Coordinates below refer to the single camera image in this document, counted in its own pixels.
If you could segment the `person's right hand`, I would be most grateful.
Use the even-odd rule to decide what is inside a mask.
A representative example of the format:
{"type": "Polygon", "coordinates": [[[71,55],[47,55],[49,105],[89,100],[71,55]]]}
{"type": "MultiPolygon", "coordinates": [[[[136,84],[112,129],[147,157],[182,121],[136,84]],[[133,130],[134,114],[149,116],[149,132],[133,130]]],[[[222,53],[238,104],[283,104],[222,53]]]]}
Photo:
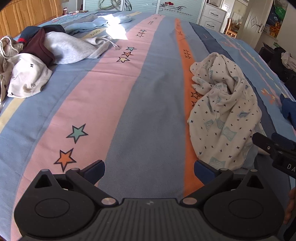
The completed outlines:
{"type": "Polygon", "coordinates": [[[285,210],[283,223],[286,225],[292,217],[292,212],[295,210],[295,187],[289,192],[289,201],[285,210]]]}

